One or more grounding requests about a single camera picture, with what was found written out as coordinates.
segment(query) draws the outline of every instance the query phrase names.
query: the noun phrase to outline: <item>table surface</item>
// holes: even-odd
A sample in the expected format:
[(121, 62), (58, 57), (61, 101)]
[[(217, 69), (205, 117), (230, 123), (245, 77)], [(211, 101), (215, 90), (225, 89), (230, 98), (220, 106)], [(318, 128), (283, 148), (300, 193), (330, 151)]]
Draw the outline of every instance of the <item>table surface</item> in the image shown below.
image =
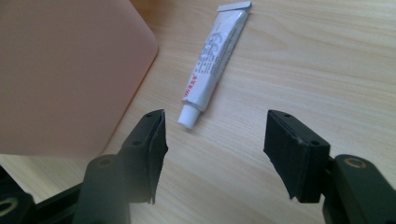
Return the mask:
[[(322, 204), (290, 200), (262, 152), (269, 109), (363, 157), (396, 188), (396, 3), (256, 0), (211, 103), (192, 131), (177, 123), (191, 70), (225, 0), (133, 0), (160, 51), (105, 153), (165, 109), (157, 202), (134, 223), (323, 223)], [(2, 155), (37, 202), (79, 183), (88, 160)]]

